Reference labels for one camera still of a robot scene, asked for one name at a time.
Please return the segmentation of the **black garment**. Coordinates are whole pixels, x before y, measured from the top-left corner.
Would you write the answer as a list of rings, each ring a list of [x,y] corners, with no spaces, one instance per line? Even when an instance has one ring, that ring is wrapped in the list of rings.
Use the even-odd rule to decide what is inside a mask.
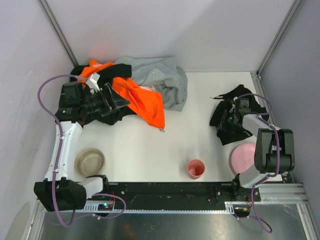
[[[115,78],[121,80],[132,76],[132,67],[128,64],[115,64],[97,71],[98,91],[92,93],[88,82],[80,83],[75,76],[80,76],[88,65],[76,66],[71,71],[70,82],[62,86],[59,107],[55,116],[61,121],[78,122],[81,126],[92,121],[114,125],[127,115],[134,115],[128,105],[130,101],[115,91]]]
[[[266,108],[261,107],[253,93],[242,84],[228,93],[216,96],[214,99],[220,102],[213,111],[209,125],[215,127],[216,135],[222,145],[242,141],[253,135],[243,127],[227,127],[225,125],[226,110],[240,112],[243,116],[248,114],[261,115],[265,121],[269,120],[270,115]]]

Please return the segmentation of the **orange jacket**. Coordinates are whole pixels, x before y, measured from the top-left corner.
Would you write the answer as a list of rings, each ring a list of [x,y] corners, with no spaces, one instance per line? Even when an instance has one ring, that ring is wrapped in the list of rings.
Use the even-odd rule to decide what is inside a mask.
[[[89,78],[92,74],[99,74],[97,84],[103,87],[109,83],[117,94],[130,101],[116,113],[101,117],[95,114],[88,117],[86,123],[97,120],[107,125],[114,125],[125,116],[137,115],[150,126],[160,130],[165,129],[165,109],[162,95],[154,90],[144,89],[132,80],[132,66],[107,62],[100,64],[94,59],[89,60],[89,65],[75,67],[73,75]]]

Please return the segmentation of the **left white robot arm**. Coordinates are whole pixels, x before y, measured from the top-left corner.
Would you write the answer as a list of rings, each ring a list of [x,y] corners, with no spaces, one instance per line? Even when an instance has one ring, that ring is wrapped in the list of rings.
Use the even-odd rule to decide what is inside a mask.
[[[43,181],[34,184],[33,191],[49,212],[75,211],[85,207],[87,199],[107,190],[105,175],[76,172],[76,145],[88,117],[106,117],[130,102],[117,94],[109,83],[98,85],[100,75],[77,77],[77,81],[62,86],[56,113],[50,115],[56,123],[52,158]]]

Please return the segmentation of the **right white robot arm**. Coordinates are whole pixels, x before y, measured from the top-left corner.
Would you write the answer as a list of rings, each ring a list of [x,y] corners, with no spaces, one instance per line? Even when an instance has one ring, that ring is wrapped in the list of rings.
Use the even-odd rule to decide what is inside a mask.
[[[295,168],[294,134],[290,129],[279,128],[254,113],[250,101],[236,97],[227,122],[232,127],[241,127],[256,137],[254,163],[245,172],[232,180],[232,190],[251,190],[270,178]]]

